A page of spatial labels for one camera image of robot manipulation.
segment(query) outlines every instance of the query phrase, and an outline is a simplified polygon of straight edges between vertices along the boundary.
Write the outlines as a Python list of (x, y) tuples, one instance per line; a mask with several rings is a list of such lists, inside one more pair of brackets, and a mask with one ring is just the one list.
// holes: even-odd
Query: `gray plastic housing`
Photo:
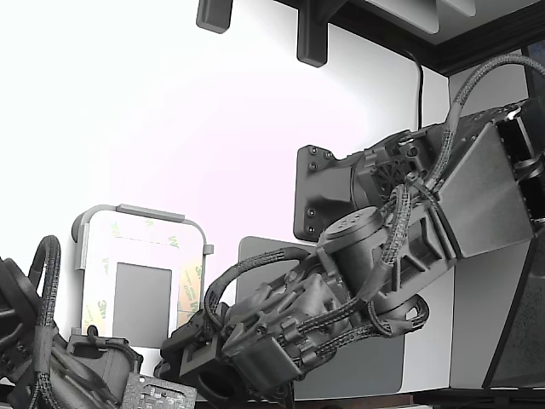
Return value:
[(169, 213), (168, 211), (146, 209), (144, 207), (133, 206), (130, 204), (120, 204), (118, 206), (112, 206), (109, 204), (98, 204), (94, 207), (91, 207), (89, 210), (85, 211), (76, 218), (76, 220), (72, 224), (72, 238), (76, 242), (76, 270), (85, 270), (85, 265), (87, 261), (87, 247), (89, 243), (89, 224), (91, 222), (91, 218), (93, 218), (96, 213), (103, 210), (116, 211), (118, 213), (125, 213), (134, 216), (149, 217), (151, 219), (163, 220), (166, 222), (182, 223), (195, 227), (203, 236), (204, 275), (205, 258), (206, 256), (214, 254), (214, 245), (209, 245), (206, 242), (206, 235), (204, 234), (204, 230), (196, 222), (192, 222), (191, 220), (186, 219), (185, 215)]

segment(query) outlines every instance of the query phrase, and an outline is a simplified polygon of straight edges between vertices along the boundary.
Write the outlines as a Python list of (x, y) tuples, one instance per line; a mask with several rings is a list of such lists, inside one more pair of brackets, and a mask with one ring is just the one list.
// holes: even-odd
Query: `bolt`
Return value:
[(265, 324), (259, 324), (257, 328), (255, 328), (255, 332), (259, 335), (265, 335), (267, 334), (267, 326)]
[(297, 278), (297, 273), (295, 271), (290, 271), (289, 273), (286, 274), (286, 281), (288, 283), (290, 283), (296, 278)]

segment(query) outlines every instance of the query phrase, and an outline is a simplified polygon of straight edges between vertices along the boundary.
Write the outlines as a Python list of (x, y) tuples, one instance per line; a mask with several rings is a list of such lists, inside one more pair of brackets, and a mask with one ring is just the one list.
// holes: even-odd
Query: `circuit board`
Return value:
[(131, 372), (123, 395), (123, 409), (193, 409), (197, 390)]

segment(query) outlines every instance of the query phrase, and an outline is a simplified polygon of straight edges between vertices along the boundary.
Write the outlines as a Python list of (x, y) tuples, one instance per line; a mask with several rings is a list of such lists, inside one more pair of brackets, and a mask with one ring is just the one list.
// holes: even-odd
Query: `black support post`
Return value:
[(319, 67), (327, 62), (328, 23), (347, 0), (302, 0), (297, 31), (297, 59)]
[(199, 0), (197, 26), (222, 34), (231, 25), (232, 0)]

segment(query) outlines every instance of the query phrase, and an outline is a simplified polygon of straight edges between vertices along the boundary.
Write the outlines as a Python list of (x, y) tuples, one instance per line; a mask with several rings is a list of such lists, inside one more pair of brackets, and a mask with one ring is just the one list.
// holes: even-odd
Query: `white wall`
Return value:
[[(450, 100), (454, 100), (456, 93), (463, 83), (477, 68), (459, 72), (449, 78)], [(512, 102), (519, 102), (528, 98), (528, 86), (523, 66), (501, 66), (487, 74), (476, 86), (468, 98), (468, 103), (462, 115), (484, 111), (494, 107), (503, 107)]]
[[(209, 283), (244, 236), (294, 240), (299, 147), (339, 158), (414, 126), (411, 61), (331, 27), (316, 69), (295, 58), (295, 10), (236, 0), (217, 35), (197, 4), (0, 3), (0, 254), (27, 270), (59, 237), (63, 335), (81, 314), (70, 229), (89, 207), (186, 214), (216, 246)], [(424, 122), (441, 122), (447, 79), (425, 80)]]

